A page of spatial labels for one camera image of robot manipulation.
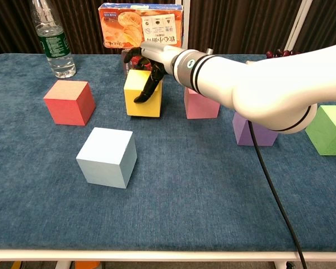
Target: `green label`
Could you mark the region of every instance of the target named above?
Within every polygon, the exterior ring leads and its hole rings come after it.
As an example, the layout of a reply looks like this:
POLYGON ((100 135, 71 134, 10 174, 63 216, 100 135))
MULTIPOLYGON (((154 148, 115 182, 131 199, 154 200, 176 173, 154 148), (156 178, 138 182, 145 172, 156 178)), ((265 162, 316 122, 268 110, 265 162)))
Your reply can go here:
POLYGON ((67 38, 64 32, 50 37, 39 36, 39 39, 48 58, 58 58, 66 56, 69 53, 67 38))

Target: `plastic bottle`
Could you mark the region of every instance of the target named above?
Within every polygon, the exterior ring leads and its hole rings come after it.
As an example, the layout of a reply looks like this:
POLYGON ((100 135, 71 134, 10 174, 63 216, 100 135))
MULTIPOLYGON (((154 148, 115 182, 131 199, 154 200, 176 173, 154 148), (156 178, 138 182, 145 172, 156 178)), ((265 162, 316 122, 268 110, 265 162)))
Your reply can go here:
POLYGON ((71 77, 76 66, 60 17, 50 0, 30 0, 31 17, 50 67, 59 78, 71 77))

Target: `red cube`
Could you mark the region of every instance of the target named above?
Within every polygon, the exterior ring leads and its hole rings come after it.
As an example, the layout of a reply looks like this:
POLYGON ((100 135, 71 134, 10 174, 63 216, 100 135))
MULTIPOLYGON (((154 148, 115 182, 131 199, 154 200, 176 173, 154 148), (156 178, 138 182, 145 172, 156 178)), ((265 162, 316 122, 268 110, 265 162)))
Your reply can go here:
POLYGON ((84 126, 96 107, 87 81, 58 80, 44 101, 56 124, 84 126))

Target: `blue felt surface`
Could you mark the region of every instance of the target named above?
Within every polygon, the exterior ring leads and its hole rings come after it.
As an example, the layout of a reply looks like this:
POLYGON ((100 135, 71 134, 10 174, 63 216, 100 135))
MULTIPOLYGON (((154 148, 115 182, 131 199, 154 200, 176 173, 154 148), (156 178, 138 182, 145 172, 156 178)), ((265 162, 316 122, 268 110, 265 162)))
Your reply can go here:
MULTIPOLYGON (((254 149, 236 144, 233 111, 186 120, 183 87, 166 77, 161 118, 131 118, 120 56, 74 60, 72 79, 90 82, 97 105, 85 127, 52 121, 44 55, 0 55, 0 249, 295 249, 254 149), (134 132, 127 189, 83 177, 75 157, 94 127, 134 132)), ((336 251, 336 156, 319 156, 305 132, 262 153, 303 249, 336 251)))

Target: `table edge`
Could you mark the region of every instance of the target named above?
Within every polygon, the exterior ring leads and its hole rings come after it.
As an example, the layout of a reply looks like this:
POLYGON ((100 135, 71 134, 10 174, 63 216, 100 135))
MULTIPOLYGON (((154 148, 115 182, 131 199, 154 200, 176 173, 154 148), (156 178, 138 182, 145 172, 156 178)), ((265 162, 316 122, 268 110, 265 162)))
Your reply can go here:
MULTIPOLYGON (((304 252, 305 260, 336 262, 336 252, 304 252)), ((0 261, 223 262, 299 261, 297 252, 63 251, 0 249, 0 261)))

